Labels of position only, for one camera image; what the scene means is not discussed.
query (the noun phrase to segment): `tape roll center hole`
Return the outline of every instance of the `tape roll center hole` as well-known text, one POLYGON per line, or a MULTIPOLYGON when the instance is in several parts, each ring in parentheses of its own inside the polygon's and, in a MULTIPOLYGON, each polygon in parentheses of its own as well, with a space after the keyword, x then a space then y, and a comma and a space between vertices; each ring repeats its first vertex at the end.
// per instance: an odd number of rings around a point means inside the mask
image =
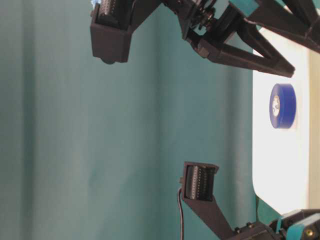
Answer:
POLYGON ((280 97, 275 95, 272 101, 272 113, 273 116, 277 117, 280 112, 280 97))

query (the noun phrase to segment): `blue electrical tape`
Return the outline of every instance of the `blue electrical tape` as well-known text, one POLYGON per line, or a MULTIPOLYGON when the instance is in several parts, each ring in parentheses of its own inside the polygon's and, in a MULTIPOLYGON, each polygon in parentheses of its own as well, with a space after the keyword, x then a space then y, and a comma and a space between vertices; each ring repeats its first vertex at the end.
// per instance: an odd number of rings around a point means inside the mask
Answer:
POLYGON ((270 120, 275 129, 289 129, 294 123, 297 102, 291 84, 274 85, 270 96, 270 120))

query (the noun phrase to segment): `black 3d-printed part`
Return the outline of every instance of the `black 3d-printed part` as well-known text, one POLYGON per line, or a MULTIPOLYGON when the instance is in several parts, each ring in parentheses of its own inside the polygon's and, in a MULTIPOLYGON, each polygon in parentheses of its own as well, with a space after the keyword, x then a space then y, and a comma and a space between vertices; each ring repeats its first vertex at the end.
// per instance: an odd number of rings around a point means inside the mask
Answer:
POLYGON ((132 33, 97 23, 99 4, 92 12, 90 25, 92 54, 106 64, 128 61, 132 33))

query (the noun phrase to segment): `wire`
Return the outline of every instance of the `wire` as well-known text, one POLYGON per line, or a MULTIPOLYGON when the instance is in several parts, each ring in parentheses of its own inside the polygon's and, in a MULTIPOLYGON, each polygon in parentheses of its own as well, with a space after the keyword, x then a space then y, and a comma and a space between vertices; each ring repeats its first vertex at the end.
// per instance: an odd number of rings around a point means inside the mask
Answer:
POLYGON ((184 212, 182 210, 182 205, 181 205, 181 192, 182 188, 180 187, 178 189, 177 193, 177 201, 178 201, 178 207, 179 207, 179 212, 180 212, 180 240, 184 240, 184 212))

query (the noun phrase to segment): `screw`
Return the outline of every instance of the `screw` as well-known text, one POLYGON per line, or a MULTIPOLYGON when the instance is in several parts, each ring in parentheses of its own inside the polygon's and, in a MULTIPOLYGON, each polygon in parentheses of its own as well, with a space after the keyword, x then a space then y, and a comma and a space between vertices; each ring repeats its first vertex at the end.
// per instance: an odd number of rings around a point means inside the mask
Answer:
POLYGON ((314 235, 314 231, 312 231, 311 229, 307 229, 305 233, 308 237, 312 237, 314 235))
POLYGON ((247 226, 248 228, 250 228, 250 229, 252 229, 252 228, 254 227, 254 225, 253 225, 251 222, 248 222, 248 223, 246 224, 246 226, 247 226))
POLYGON ((236 232, 237 234, 241 233, 241 230, 240 230, 240 228, 238 228, 238 227, 236 227, 234 230, 235 230, 235 232, 236 232))

